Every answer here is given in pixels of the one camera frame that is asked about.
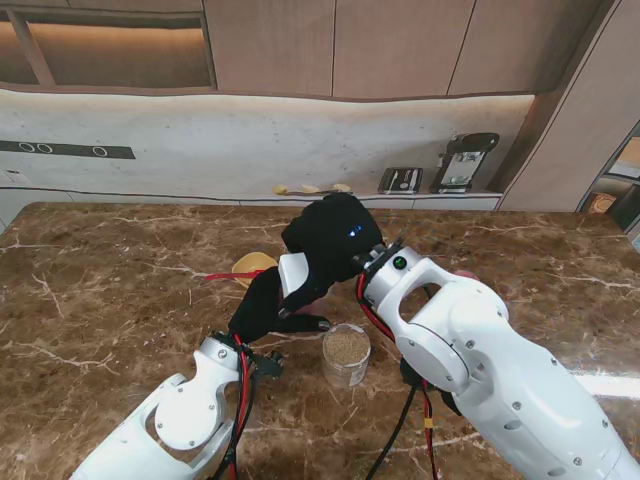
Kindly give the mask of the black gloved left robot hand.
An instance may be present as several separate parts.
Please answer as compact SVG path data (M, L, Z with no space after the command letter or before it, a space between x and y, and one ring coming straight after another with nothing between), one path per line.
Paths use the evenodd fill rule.
M331 328L326 318L308 313L295 313L282 318L279 315L280 293L277 267L258 274L231 317L228 325L230 335L249 344L270 333L314 333Z

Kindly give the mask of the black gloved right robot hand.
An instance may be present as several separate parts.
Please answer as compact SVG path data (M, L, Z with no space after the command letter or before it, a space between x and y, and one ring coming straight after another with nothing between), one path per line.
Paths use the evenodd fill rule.
M383 243L370 212L353 195L332 193L306 206L281 234L291 253L307 261L305 282L282 302L279 316L286 318L323 297L329 288L354 278L358 255Z

